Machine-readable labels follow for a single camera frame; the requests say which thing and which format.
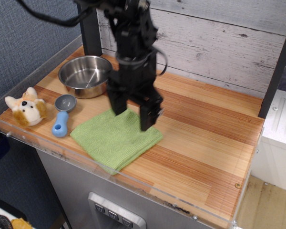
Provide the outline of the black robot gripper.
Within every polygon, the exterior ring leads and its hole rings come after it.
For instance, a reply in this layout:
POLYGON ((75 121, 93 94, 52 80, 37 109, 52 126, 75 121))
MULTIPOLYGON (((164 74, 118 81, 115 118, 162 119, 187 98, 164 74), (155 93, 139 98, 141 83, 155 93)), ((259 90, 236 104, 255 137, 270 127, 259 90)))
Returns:
POLYGON ((156 79, 156 56, 141 59, 116 56, 119 70, 113 71, 108 79, 107 94, 115 115, 127 109, 127 100, 140 106, 140 125, 142 131, 153 126, 160 113, 163 101, 153 84, 156 79))

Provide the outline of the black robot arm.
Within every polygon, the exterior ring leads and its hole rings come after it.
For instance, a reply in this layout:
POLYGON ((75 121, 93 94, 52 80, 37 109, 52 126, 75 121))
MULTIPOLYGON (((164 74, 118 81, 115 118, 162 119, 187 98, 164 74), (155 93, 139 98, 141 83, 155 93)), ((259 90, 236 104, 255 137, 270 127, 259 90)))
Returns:
POLYGON ((111 72, 107 94, 113 112, 120 115, 131 100, 140 106, 141 130, 153 126, 162 113, 163 98, 154 88, 156 60, 160 52, 153 44, 158 29, 150 16, 147 0, 80 0, 79 4, 100 9, 109 20, 119 69, 111 72))

